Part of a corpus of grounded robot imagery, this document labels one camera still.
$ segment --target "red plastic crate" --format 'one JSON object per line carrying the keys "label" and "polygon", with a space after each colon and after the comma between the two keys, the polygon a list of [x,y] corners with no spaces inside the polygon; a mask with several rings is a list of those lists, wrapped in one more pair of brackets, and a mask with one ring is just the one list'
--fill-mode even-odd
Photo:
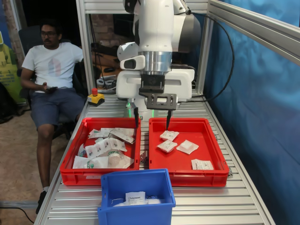
{"label": "red plastic crate", "polygon": [[[164,142],[159,136],[165,131],[165,125],[165,118],[149,120],[149,168],[167,168],[173,186],[224,187],[229,168],[208,120],[171,118],[168,130],[179,132],[173,141],[177,146],[185,140],[199,145],[190,155],[177,150],[177,146],[170,153],[157,147]],[[193,170],[193,159],[209,160],[215,170]]]}
{"label": "red plastic crate", "polygon": [[116,171],[139,170],[141,146],[141,121],[135,130],[135,143],[125,143],[127,152],[124,155],[134,158],[134,163],[127,169],[72,169],[79,147],[94,145],[95,138],[88,138],[90,131],[101,128],[135,128],[135,119],[131,118],[85,118],[60,166],[62,181],[65,185],[100,185],[101,175]]}

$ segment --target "glasses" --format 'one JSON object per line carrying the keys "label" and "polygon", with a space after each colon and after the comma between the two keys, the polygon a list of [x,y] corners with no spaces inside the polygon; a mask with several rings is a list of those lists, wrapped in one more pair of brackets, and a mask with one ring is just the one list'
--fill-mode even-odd
{"label": "glasses", "polygon": [[46,35],[49,37],[49,38],[52,38],[52,37],[54,37],[54,35],[56,35],[56,33],[55,32],[52,32],[52,31],[50,31],[50,32],[44,32],[44,31],[42,31],[41,32],[41,36],[44,38],[44,37],[46,37]]}

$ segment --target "chair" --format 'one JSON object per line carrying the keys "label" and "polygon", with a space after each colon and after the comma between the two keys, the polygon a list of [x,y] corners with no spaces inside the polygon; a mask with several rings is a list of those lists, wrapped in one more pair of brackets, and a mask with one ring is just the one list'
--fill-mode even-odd
{"label": "chair", "polygon": [[[29,49],[31,49],[34,46],[37,45],[43,45],[43,40],[41,38],[40,34],[40,27],[39,26],[33,26],[33,27],[27,27],[25,29],[19,30],[19,37],[20,41],[22,43],[22,47],[24,50],[25,55],[28,53]],[[61,42],[70,42],[67,39],[62,39]],[[19,69],[17,71],[17,75],[21,76],[22,69]],[[75,72],[73,73],[73,87],[76,90],[76,93],[81,96],[82,98],[87,97],[87,90],[84,89],[82,84],[79,82]],[[28,101],[29,107],[31,109],[31,99],[29,95],[30,90],[29,89],[21,89],[20,91],[20,97],[25,98]],[[61,134],[65,134],[67,139],[71,138],[70,131],[74,130],[75,123],[70,120],[66,115],[63,113],[59,114],[59,126],[56,128],[53,139],[60,136]]]}

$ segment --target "backpack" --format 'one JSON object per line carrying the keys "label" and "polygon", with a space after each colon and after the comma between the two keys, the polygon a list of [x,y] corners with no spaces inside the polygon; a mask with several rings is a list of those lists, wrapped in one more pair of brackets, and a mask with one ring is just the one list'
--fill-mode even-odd
{"label": "backpack", "polygon": [[21,116],[24,112],[18,112],[18,105],[10,96],[8,90],[0,82],[0,124],[13,118],[14,115]]}

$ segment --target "red button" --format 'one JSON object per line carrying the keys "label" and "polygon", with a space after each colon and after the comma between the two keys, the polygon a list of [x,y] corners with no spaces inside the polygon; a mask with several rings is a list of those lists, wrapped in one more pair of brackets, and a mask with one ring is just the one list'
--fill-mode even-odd
{"label": "red button", "polygon": [[98,95],[98,89],[97,88],[92,88],[92,95],[97,96]]}

